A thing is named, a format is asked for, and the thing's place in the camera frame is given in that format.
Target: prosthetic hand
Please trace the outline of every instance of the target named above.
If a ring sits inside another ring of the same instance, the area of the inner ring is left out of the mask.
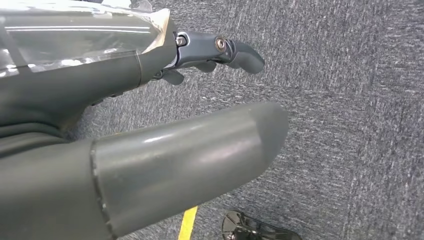
[[[288,124],[276,103],[68,142],[62,133],[104,98],[179,84],[181,68],[255,74],[264,60],[177,31],[167,9],[7,1],[0,16],[2,240],[115,239],[241,186],[280,152]]]

